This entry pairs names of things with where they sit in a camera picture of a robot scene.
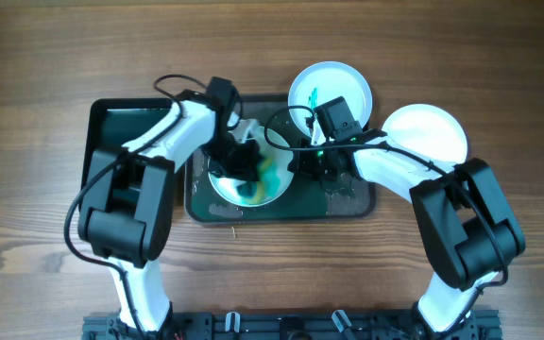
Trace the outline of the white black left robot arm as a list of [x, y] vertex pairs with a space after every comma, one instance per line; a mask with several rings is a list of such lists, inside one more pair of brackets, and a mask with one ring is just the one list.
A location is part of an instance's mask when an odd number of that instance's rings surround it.
[[173, 308], [159, 263], [168, 239], [176, 175], [197, 150], [222, 178], [255, 181], [263, 158], [233, 83], [212, 77], [201, 92], [160, 98], [109, 98], [92, 104], [81, 189], [63, 226], [69, 250], [107, 267], [121, 310], [103, 333], [121, 339], [170, 339]]

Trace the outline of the white plate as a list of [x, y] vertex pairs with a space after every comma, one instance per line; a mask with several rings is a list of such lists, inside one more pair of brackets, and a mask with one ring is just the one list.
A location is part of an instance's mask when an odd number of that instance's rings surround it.
[[366, 79], [351, 66], [338, 61], [323, 61], [307, 67], [293, 81], [289, 106], [311, 109], [343, 96], [361, 128], [367, 126], [373, 109], [373, 94]]
[[462, 163], [468, 157], [467, 135], [447, 111], [429, 104], [395, 110], [382, 125], [396, 143], [428, 158]]
[[264, 127], [249, 133], [248, 142], [257, 142], [263, 160], [258, 166], [259, 179], [245, 181], [235, 178], [219, 178], [209, 174], [213, 189], [229, 203], [240, 207], [260, 207], [279, 198], [289, 187], [293, 173], [288, 165], [293, 159], [291, 151], [271, 146], [264, 137]]

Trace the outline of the green yellow sponge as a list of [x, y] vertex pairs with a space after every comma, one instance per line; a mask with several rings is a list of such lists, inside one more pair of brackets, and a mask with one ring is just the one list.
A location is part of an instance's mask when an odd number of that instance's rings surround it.
[[236, 187], [241, 203], [247, 205], [263, 204], [269, 196], [275, 194], [280, 186], [278, 165], [273, 158], [265, 158], [258, 164], [258, 180], [246, 181]]

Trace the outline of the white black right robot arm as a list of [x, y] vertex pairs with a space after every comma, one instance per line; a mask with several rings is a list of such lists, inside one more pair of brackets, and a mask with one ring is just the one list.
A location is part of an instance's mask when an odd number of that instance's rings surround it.
[[422, 336], [446, 339], [464, 329], [488, 288], [509, 280], [525, 238], [490, 165], [468, 157], [459, 122], [431, 104], [391, 113], [382, 128], [363, 129], [338, 96], [304, 112], [311, 142], [294, 148], [297, 170], [325, 177], [348, 171], [411, 203], [433, 276], [414, 305]]

